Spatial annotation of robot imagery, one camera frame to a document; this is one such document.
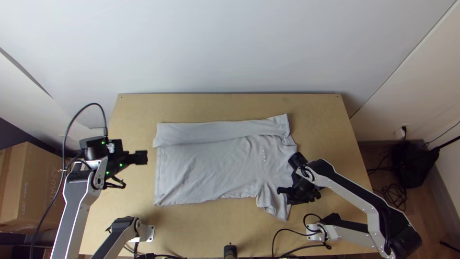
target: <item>tabletop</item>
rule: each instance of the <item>tabletop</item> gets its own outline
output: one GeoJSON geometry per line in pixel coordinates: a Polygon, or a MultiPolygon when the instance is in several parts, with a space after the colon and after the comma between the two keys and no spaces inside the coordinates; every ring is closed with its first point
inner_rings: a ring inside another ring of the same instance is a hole
{"type": "MultiPolygon", "coordinates": [[[[239,257],[271,256],[272,238],[281,228],[304,233],[303,216],[325,217],[333,212],[345,220],[366,223],[366,215],[329,189],[321,199],[294,205],[287,222],[258,208],[255,198],[219,199],[198,204],[153,206],[156,149],[152,142],[159,122],[209,122],[264,119],[288,114],[291,135],[308,160],[325,159],[336,171],[371,189],[342,98],[339,94],[120,94],[109,123],[109,138],[122,139],[133,153],[148,150],[148,165],[131,165],[117,177],[125,189],[107,189],[92,205],[80,254],[94,254],[109,235],[107,227],[118,217],[138,216],[155,225],[153,242],[141,242],[140,253],[182,257],[222,257],[232,243],[239,257]]],[[[313,223],[313,217],[307,223],[313,223]]],[[[316,244],[306,237],[281,232],[275,256],[297,247],[316,244]]],[[[374,250],[346,240],[295,254],[332,255],[370,253],[374,250]]],[[[130,256],[122,249],[120,255],[130,256]]]]}

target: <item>power outlet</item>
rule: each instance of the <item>power outlet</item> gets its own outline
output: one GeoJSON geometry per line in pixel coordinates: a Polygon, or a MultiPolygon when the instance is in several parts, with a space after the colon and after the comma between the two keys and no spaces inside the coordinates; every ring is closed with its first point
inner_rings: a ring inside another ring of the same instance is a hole
{"type": "Polygon", "coordinates": [[[409,123],[404,123],[401,125],[401,127],[393,132],[393,135],[395,136],[395,139],[397,140],[402,140],[404,137],[407,135],[409,132],[409,123]]]}

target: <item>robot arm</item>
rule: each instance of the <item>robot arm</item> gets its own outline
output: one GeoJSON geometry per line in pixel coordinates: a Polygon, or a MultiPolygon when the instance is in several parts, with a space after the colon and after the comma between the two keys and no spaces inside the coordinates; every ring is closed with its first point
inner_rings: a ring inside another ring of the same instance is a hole
{"type": "Polygon", "coordinates": [[[363,246],[377,249],[383,258],[404,259],[422,244],[420,235],[414,230],[405,214],[384,199],[338,174],[334,167],[323,159],[308,162],[297,152],[289,159],[295,174],[306,181],[297,181],[292,188],[282,188],[290,199],[296,201],[296,193],[303,193],[307,200],[320,198],[320,188],[329,188],[367,214],[368,224],[345,221],[332,213],[315,224],[307,225],[307,233],[314,234],[310,240],[336,240],[344,238],[363,246]]]}
{"type": "MultiPolygon", "coordinates": [[[[123,151],[121,140],[95,137],[80,141],[85,163],[76,162],[64,183],[66,206],[59,223],[52,259],[74,259],[78,257],[81,240],[90,211],[90,206],[106,188],[125,188],[123,180],[115,175],[131,164],[147,164],[147,151],[129,154],[123,151]]],[[[154,227],[143,225],[137,217],[119,218],[111,225],[112,232],[93,258],[116,258],[125,243],[153,240],[154,227]]]]}

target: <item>gray t-shirt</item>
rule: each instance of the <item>gray t-shirt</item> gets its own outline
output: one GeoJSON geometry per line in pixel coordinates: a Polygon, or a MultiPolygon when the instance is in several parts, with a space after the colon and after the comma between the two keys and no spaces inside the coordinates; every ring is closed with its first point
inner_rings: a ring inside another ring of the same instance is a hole
{"type": "Polygon", "coordinates": [[[292,185],[289,157],[297,145],[286,114],[262,120],[159,123],[155,205],[256,198],[285,221],[290,205],[276,189],[292,185]]]}

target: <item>cardboard box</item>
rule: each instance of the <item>cardboard box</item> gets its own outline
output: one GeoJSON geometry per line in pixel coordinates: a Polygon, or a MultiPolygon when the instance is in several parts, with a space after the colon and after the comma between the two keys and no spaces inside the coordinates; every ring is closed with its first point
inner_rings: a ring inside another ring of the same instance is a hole
{"type": "MultiPolygon", "coordinates": [[[[29,142],[0,151],[0,232],[32,234],[56,193],[62,159],[29,142]]],[[[40,231],[59,226],[64,198],[57,197],[40,231]]]]}

